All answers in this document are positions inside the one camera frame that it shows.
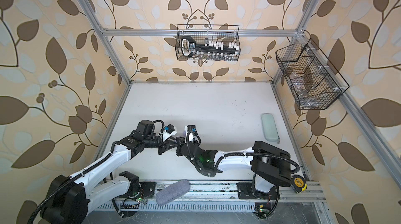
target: label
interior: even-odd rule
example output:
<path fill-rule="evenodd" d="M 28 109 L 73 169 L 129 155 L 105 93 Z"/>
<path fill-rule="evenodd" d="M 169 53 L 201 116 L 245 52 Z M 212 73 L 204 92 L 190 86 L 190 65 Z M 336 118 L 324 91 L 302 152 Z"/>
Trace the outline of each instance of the label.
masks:
<path fill-rule="evenodd" d="M 295 179 L 294 179 L 294 184 L 295 184 L 297 187 L 303 187 L 303 180 L 302 180 L 301 178 L 295 178 Z"/>

